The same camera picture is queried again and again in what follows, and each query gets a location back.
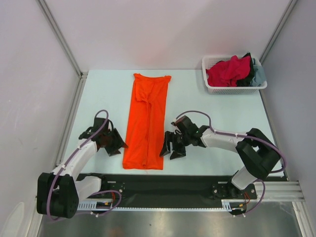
metal floor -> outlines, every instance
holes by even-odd
[[[264,202],[233,218],[227,212],[113,211],[51,223],[42,221],[38,237],[301,237],[291,202]]]

white plastic basket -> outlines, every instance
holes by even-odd
[[[206,73],[206,69],[210,69],[219,61],[228,61],[230,60],[231,56],[204,56],[202,58],[202,70],[203,70],[203,78],[207,90],[210,94],[249,94],[253,93],[257,90],[264,89],[267,87],[267,82],[265,81],[261,86],[240,86],[240,87],[215,87],[210,86],[207,82],[208,75]],[[256,65],[261,66],[259,59],[256,57],[252,57],[256,61]]]

light blue table surface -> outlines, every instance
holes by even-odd
[[[186,110],[200,110],[209,114],[218,130],[247,132],[255,127],[271,141],[272,133],[259,92],[248,95],[210,95],[207,93],[201,70],[92,70],[89,71],[74,125],[67,144],[64,160],[78,145],[79,135],[93,125],[95,114],[108,110],[123,140],[125,140],[134,73],[148,77],[171,75],[168,87],[164,129]],[[198,126],[208,119],[200,114],[187,114]],[[169,160],[164,157],[163,170],[125,170],[123,155],[109,157],[105,149],[87,163],[83,173],[160,174],[160,175],[233,175],[243,167],[238,154],[218,148],[187,147],[187,156]],[[283,176],[282,173],[271,174]]]

orange garment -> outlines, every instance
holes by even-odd
[[[159,153],[164,140],[164,115],[171,76],[134,74],[124,150],[124,169],[163,169]]]

metal frame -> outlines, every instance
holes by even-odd
[[[68,139],[70,136],[70,132],[75,120],[75,114],[77,112],[78,106],[79,106],[79,101],[83,92],[85,80],[87,77],[87,73],[82,73],[78,63],[76,62],[75,57],[73,56],[69,45],[67,44],[55,18],[52,15],[51,10],[49,9],[47,3],[45,0],[36,0],[37,3],[39,4],[40,9],[42,10],[45,18],[47,19],[52,31],[57,37],[57,40],[59,41],[62,49],[64,50],[67,58],[69,59],[73,69],[75,70],[76,74],[79,77],[79,81],[77,84],[76,92],[74,94],[71,108],[68,112],[68,118],[67,122],[65,125],[64,132],[62,134],[62,138],[60,140],[60,146],[58,150],[58,154],[56,157],[56,163],[59,164],[64,156]],[[290,3],[288,4],[284,14],[282,15],[273,35],[271,36],[262,56],[260,57],[260,61],[264,63],[265,59],[267,58],[267,55],[271,51],[271,48],[273,47],[276,39],[278,38],[281,30],[283,29],[285,23],[287,22],[290,14],[292,13],[296,3],[298,0],[291,0]],[[265,98],[264,95],[261,94],[263,104],[265,106]],[[271,130],[273,132],[273,136],[275,138],[276,144],[278,144],[278,139],[277,135],[275,133],[275,129],[273,126],[273,123],[269,119],[269,113],[267,112],[267,117],[269,120],[269,123],[271,125]],[[258,191],[258,197],[261,196],[262,193],[262,184],[256,183],[255,188]],[[234,201],[234,200],[223,200],[223,208],[226,208],[225,211],[227,211],[229,208],[227,206],[227,203],[229,201]],[[311,222],[311,217],[308,214],[308,209],[304,200],[304,196],[302,194],[301,188],[299,186],[298,182],[266,182],[266,194],[263,199],[263,201],[291,201],[293,202],[293,206],[296,212],[296,216],[299,222],[299,226],[301,228],[302,235],[304,237],[310,237],[310,236],[316,236],[315,229],[312,225]],[[135,210],[134,208],[117,208],[118,210]],[[156,211],[168,211],[168,209],[161,209],[161,208],[150,208],[149,210],[156,210]],[[205,209],[205,211],[214,211],[212,208],[210,209]],[[35,236],[40,228],[40,222],[41,222],[42,215],[37,214],[36,208],[34,211],[33,219],[27,234],[28,236]]]
[[[40,9],[42,10],[48,24],[50,25],[53,33],[56,35],[57,40],[59,41],[62,49],[64,50],[69,62],[71,63],[72,67],[74,68],[75,72],[77,73],[78,77],[81,77],[81,70],[76,62],[76,59],[71,52],[69,45],[67,44],[65,37],[63,36],[53,14],[51,13],[47,3],[45,0],[36,0],[39,4]]]
[[[316,236],[316,231],[309,215],[306,202],[293,202],[294,211],[303,237]]]
[[[275,41],[277,40],[279,34],[281,33],[284,25],[286,24],[289,16],[291,15],[291,13],[294,10],[294,7],[296,6],[296,3],[298,2],[298,0],[291,0],[290,3],[287,5],[281,19],[279,20],[275,31],[273,32],[266,48],[263,50],[263,53],[260,57],[260,63],[263,64],[268,56],[268,54],[270,53]]]
[[[56,166],[58,166],[64,155],[66,152],[66,147],[69,141],[69,137],[70,137],[70,133],[71,133],[71,129],[74,125],[74,121],[75,121],[75,115],[77,113],[77,109],[79,106],[79,102],[80,102],[80,98],[82,96],[82,92],[83,92],[83,88],[86,82],[88,76],[88,72],[84,72],[82,73],[82,76],[80,77],[80,80],[77,83],[77,88],[68,112],[68,116],[67,116],[67,122],[65,124],[65,128],[64,128],[64,132],[62,134],[62,138],[61,141],[59,143],[59,148],[58,148],[58,152],[57,152],[57,156],[56,156]]]

